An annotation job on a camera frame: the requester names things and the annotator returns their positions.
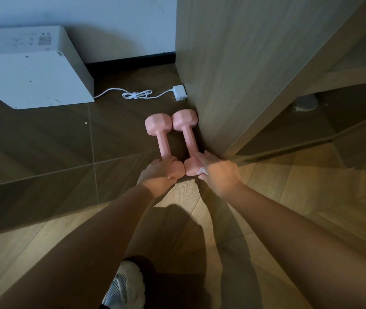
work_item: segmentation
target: hand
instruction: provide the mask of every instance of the hand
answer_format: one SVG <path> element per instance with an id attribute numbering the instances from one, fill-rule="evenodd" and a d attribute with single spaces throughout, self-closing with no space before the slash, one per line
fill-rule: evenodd
<path id="1" fill-rule="evenodd" d="M 206 167 L 208 175 L 199 175 L 218 197 L 226 199 L 235 187 L 243 185 L 238 166 L 228 160 L 221 160 L 209 151 L 195 153 Z"/>
<path id="2" fill-rule="evenodd" d="M 137 185 L 147 188 L 154 197 L 163 195 L 167 190 L 176 183 L 176 179 L 167 178 L 167 168 L 172 161 L 177 160 L 176 157 L 167 157 L 164 161 L 156 159 L 152 161 L 145 170 L 140 174 Z"/>

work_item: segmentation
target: white power cable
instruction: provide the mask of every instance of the white power cable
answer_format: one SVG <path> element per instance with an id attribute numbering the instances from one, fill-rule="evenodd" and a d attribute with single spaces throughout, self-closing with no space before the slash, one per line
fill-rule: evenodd
<path id="1" fill-rule="evenodd" d="M 110 91 L 110 90 L 121 90 L 121 91 L 124 91 L 124 93 L 122 94 L 122 96 L 126 100 L 131 100 L 132 98 L 134 98 L 134 99 L 138 99 L 138 98 L 149 98 L 148 96 L 153 93 L 152 90 L 146 90 L 146 91 L 143 91 L 143 92 L 128 92 L 128 91 L 126 91 L 124 89 L 120 89 L 120 88 L 109 88 L 106 91 L 104 91 L 103 93 L 100 93 L 99 95 L 95 96 L 94 98 L 96 99 L 96 98 L 102 96 L 104 93 L 106 93 L 107 91 Z M 170 89 L 170 90 L 167 90 L 167 91 L 159 94 L 158 96 L 152 96 L 151 98 L 158 98 L 159 96 L 162 96 L 163 94 L 165 94 L 167 92 L 172 92 L 172 91 L 173 91 L 173 89 Z"/>

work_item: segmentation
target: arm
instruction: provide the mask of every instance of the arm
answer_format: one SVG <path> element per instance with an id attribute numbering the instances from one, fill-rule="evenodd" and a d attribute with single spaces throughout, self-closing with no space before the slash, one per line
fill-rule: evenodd
<path id="1" fill-rule="evenodd" d="M 366 308 L 366 258 L 323 228 L 241 182 L 236 164 L 205 151 L 207 185 L 247 221 L 315 308 Z"/>
<path id="2" fill-rule="evenodd" d="M 51 249 L 0 297 L 0 308 L 98 308 L 144 211 L 175 179 L 153 161 L 135 187 Z"/>

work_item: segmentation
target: white wall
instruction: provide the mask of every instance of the white wall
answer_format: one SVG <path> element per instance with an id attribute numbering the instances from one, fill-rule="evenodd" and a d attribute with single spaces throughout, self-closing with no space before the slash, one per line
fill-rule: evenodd
<path id="1" fill-rule="evenodd" d="M 63 25 L 85 63 L 175 50 L 177 0 L 0 0 L 0 27 Z"/>

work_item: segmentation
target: white box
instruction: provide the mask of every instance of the white box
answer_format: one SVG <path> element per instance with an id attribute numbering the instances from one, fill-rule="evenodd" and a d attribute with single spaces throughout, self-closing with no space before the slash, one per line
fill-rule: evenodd
<path id="1" fill-rule="evenodd" d="M 0 29 L 0 100 L 15 109 L 94 102 L 94 80 L 62 26 Z"/>

